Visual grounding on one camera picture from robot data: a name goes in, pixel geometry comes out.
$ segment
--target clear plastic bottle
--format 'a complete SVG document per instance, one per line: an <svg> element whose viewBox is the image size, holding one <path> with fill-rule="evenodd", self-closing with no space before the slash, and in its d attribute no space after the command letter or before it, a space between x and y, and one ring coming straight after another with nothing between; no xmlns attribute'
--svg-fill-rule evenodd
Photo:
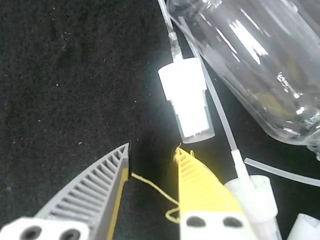
<svg viewBox="0 0 320 240"><path fill-rule="evenodd" d="M168 11L270 136L320 159L320 32L305 12L289 0L169 0Z"/></svg>

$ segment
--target black fabric surface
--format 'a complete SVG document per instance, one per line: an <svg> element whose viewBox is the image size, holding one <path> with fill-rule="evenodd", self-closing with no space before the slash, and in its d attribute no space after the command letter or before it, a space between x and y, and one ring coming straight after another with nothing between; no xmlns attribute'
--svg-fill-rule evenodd
<svg viewBox="0 0 320 240"><path fill-rule="evenodd" d="M56 192L114 148L131 144L131 169L177 198L172 151L180 135L158 69L172 61L157 1L3 0L0 3L0 226L33 216ZM191 53L179 36L184 56ZM303 146L269 137L211 76L244 157L320 179ZM193 149L225 183L236 174L208 96L216 136ZM285 238L298 213L320 219L320 188L271 178ZM176 240L174 207L148 185L124 186L115 240Z"/></svg>

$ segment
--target screw hole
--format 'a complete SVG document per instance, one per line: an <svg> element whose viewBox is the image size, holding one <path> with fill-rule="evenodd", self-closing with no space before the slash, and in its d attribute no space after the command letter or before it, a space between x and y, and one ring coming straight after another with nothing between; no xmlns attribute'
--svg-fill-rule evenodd
<svg viewBox="0 0 320 240"><path fill-rule="evenodd" d="M80 232L76 229L69 229L65 231L60 240L78 240L80 238Z"/></svg>
<svg viewBox="0 0 320 240"><path fill-rule="evenodd" d="M223 220L223 224L226 227L231 227L231 228L241 228L243 226L242 222L239 221L238 219L234 218L234 217L226 217Z"/></svg>
<svg viewBox="0 0 320 240"><path fill-rule="evenodd" d="M39 226L31 226L22 233L21 240L35 240L40 236L41 231Z"/></svg>
<svg viewBox="0 0 320 240"><path fill-rule="evenodd" d="M187 219L186 225L188 227L201 228L206 226L206 222L200 217L191 216Z"/></svg>

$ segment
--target string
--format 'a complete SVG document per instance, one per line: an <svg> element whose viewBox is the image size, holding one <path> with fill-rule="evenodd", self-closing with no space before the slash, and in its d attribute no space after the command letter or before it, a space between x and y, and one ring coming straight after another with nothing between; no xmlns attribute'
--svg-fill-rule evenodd
<svg viewBox="0 0 320 240"><path fill-rule="evenodd" d="M179 202L177 200L175 200L174 198L172 198L170 195L168 195L165 191L163 191L160 187L158 187L156 184L154 184L152 181L132 172L131 173L131 177L150 185L151 187L153 187L155 190L157 190L162 196L164 196L166 199L168 199L170 202L172 202L173 204L176 204L177 207L172 208L170 210L168 210L165 213L165 218L168 219L170 222L174 223L174 224L179 224L180 223L180 218L179 217L173 217L171 216L171 214L179 211Z"/></svg>

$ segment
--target spray bottle cap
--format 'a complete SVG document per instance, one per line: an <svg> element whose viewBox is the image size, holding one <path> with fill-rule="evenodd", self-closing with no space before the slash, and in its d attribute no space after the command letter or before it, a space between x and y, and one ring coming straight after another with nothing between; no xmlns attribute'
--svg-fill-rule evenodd
<svg viewBox="0 0 320 240"><path fill-rule="evenodd" d="M270 179L262 175L252 175L250 180L253 184L253 189L250 192L242 187L239 178L227 182L225 187L239 201L258 239L280 240L281 236L276 220L278 207Z"/></svg>
<svg viewBox="0 0 320 240"><path fill-rule="evenodd" d="M207 89L201 61L187 58L162 67L159 76L165 97L171 102L182 141L194 143L215 135L207 107Z"/></svg>
<svg viewBox="0 0 320 240"><path fill-rule="evenodd" d="M295 220L287 240L318 240L320 238L320 221L300 213Z"/></svg>

